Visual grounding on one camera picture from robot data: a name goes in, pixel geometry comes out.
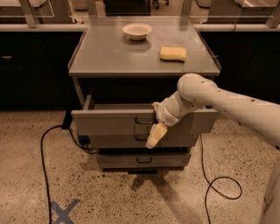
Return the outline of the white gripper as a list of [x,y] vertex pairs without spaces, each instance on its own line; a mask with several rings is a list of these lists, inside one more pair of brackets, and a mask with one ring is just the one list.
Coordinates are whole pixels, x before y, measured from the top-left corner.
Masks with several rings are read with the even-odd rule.
[[186,112],[186,107],[181,100],[176,98],[165,98],[163,101],[155,101],[152,107],[156,113],[156,118],[159,123],[153,124],[150,129],[150,134],[147,138],[146,147],[154,148],[158,142],[167,133],[166,126],[174,126],[177,124]]

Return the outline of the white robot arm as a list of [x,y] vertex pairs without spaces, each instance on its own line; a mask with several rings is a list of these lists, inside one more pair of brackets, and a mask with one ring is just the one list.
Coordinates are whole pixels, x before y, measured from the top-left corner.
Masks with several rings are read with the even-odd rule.
[[[237,94],[219,88],[215,82],[202,77],[196,73],[187,73],[178,80],[177,90],[170,97],[161,102],[153,102],[152,107],[156,114],[156,123],[153,123],[150,134],[146,140],[148,149],[154,148],[166,135],[168,127],[179,123],[185,115],[209,106],[225,117],[237,122],[240,126],[256,133],[260,138],[266,140],[278,151],[280,149],[280,106],[269,101],[263,101],[243,94]],[[203,176],[208,183],[204,197],[204,206],[208,224],[211,222],[207,206],[207,196],[212,188],[221,197],[227,200],[238,200],[243,193],[240,183],[231,177],[220,176],[210,181],[207,178],[204,163],[204,146],[202,135],[201,145],[201,167]],[[279,161],[276,163],[269,177],[265,195],[262,203],[262,211],[258,224],[279,224]],[[214,187],[219,179],[230,179],[235,182],[240,194],[237,197],[229,197]]]

